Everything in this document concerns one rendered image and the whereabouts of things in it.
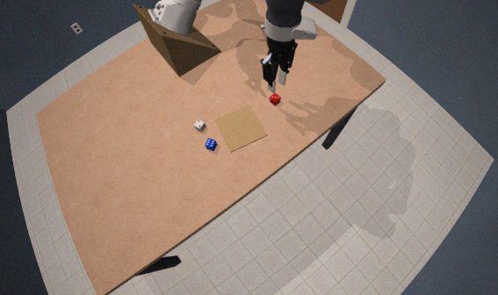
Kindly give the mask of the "white die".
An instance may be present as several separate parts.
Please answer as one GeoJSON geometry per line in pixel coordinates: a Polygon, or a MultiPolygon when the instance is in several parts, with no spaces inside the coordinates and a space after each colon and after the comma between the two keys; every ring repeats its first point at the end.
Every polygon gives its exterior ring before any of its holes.
{"type": "Polygon", "coordinates": [[[200,132],[203,132],[203,130],[206,128],[206,123],[200,119],[197,120],[197,122],[194,124],[195,128],[199,130],[200,132]]]}

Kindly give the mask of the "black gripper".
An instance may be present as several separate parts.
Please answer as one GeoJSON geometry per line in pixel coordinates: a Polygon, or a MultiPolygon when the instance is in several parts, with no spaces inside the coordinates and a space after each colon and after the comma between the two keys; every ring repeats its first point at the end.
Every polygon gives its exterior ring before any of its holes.
{"type": "Polygon", "coordinates": [[[280,66],[278,82],[283,86],[285,85],[286,74],[290,72],[288,68],[292,67],[293,57],[298,45],[298,43],[294,42],[295,40],[281,42],[267,36],[268,56],[260,60],[260,62],[263,64],[263,79],[268,82],[270,85],[268,85],[268,90],[273,94],[276,89],[278,65],[280,66]]]}

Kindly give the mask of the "red die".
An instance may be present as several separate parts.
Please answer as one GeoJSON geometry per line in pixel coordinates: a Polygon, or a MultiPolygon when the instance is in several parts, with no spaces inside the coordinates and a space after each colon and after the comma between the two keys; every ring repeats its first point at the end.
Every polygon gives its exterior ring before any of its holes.
{"type": "Polygon", "coordinates": [[[281,97],[275,93],[270,97],[270,102],[274,104],[275,106],[280,103],[281,97]]]}

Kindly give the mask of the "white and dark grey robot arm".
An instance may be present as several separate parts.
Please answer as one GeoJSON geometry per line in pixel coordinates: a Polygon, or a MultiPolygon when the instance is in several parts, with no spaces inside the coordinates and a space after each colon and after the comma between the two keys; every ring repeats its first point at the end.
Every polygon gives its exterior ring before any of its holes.
{"type": "MultiPolygon", "coordinates": [[[[202,0],[162,0],[148,12],[153,21],[172,32],[188,35],[202,0]],[[195,12],[196,11],[196,12],[195,12]],[[157,14],[158,12],[158,14],[157,14]]],[[[330,0],[265,0],[267,11],[261,29],[277,41],[314,40],[317,29],[312,18],[301,17],[304,2],[325,4],[330,0]]]]}

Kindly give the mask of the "blue die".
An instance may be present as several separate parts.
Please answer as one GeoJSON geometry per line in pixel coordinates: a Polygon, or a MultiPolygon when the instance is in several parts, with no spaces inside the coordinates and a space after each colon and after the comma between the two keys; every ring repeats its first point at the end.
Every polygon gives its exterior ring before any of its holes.
{"type": "Polygon", "coordinates": [[[216,146],[217,146],[217,142],[216,142],[216,140],[212,140],[212,139],[208,138],[205,146],[206,146],[206,149],[214,151],[216,146]]]}

